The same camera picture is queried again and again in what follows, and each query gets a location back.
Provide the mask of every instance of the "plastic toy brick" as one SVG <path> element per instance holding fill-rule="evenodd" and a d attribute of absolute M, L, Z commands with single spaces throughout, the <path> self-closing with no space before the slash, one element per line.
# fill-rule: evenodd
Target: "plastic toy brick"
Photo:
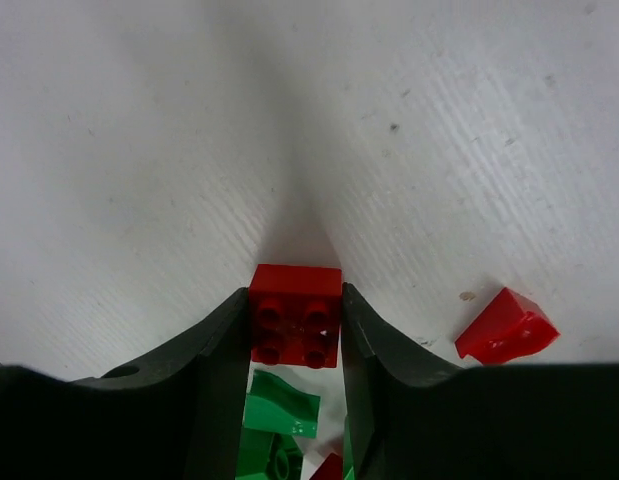
<path fill-rule="evenodd" d="M 497 365 L 538 353 L 559 335 L 538 305 L 503 288 L 458 337 L 456 349 L 461 358 Z"/>
<path fill-rule="evenodd" d="M 353 473 L 353 449 L 351 448 L 351 436 L 349 433 L 349 417 L 345 417 L 345 436 L 343 442 L 342 470 L 344 478 L 345 480 L 353 480 L 355 474 Z"/>
<path fill-rule="evenodd" d="M 244 426 L 255 430 L 316 438 L 320 397 L 296 390 L 280 377 L 253 372 Z"/>
<path fill-rule="evenodd" d="M 236 480 L 299 480 L 302 452 L 293 438 L 242 429 Z"/>
<path fill-rule="evenodd" d="M 342 458 L 335 453 L 329 455 L 311 480 L 342 480 Z"/>
<path fill-rule="evenodd" d="M 333 368 L 338 361 L 342 272 L 258 265 L 249 287 L 251 359 Z"/>

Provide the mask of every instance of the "dark spot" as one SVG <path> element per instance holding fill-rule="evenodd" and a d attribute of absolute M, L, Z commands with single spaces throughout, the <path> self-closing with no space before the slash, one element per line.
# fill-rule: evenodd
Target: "dark spot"
<path fill-rule="evenodd" d="M 556 85 L 556 78 L 553 75 L 547 75 L 544 80 L 545 85 L 547 85 L 549 88 Z"/>
<path fill-rule="evenodd" d="M 476 294 L 473 292 L 462 292 L 460 295 L 458 295 L 458 297 L 460 298 L 460 300 L 462 300 L 463 302 L 470 302 L 472 300 L 475 300 L 476 298 Z"/>
<path fill-rule="evenodd" d="M 420 345 L 421 347 L 431 347 L 434 343 L 436 343 L 436 340 L 438 339 L 434 338 L 434 339 L 429 340 L 424 337 L 416 337 L 416 343 Z"/>
<path fill-rule="evenodd" d="M 589 342 L 595 342 L 596 340 L 598 340 L 600 337 L 598 335 L 595 336 L 591 336 L 591 337 L 586 337 L 585 339 L 583 339 L 578 346 L 582 347 L 585 343 L 589 343 Z"/>

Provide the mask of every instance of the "red lego brick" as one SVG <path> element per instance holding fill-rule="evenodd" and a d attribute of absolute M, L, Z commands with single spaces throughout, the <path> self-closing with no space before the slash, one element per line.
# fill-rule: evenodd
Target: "red lego brick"
<path fill-rule="evenodd" d="M 335 453 L 329 455 L 310 480 L 342 480 L 342 458 Z"/>
<path fill-rule="evenodd" d="M 258 265 L 249 287 L 251 359 L 333 368 L 338 361 L 342 272 Z"/>
<path fill-rule="evenodd" d="M 559 335 L 538 305 L 503 288 L 458 337 L 456 349 L 461 358 L 498 365 L 538 353 Z"/>

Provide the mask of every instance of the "black plastic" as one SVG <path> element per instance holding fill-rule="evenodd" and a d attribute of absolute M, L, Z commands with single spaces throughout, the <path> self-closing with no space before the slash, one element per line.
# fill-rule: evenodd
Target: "black plastic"
<path fill-rule="evenodd" d="M 0 367 L 0 478 L 235 476 L 249 369 L 247 290 L 101 379 Z"/>
<path fill-rule="evenodd" d="M 357 480 L 619 478 L 619 365 L 460 370 L 343 302 Z"/>
<path fill-rule="evenodd" d="M 0 478 L 235 477 L 247 290 L 102 378 L 0 367 Z M 344 285 L 358 480 L 619 478 L 619 365 L 461 370 Z"/>

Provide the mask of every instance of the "white surface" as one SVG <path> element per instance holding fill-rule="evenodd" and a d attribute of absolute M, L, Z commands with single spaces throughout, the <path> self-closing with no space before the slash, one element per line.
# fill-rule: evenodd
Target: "white surface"
<path fill-rule="evenodd" d="M 260 261 L 619 360 L 619 0 L 0 0 L 0 361 L 100 375 Z"/>

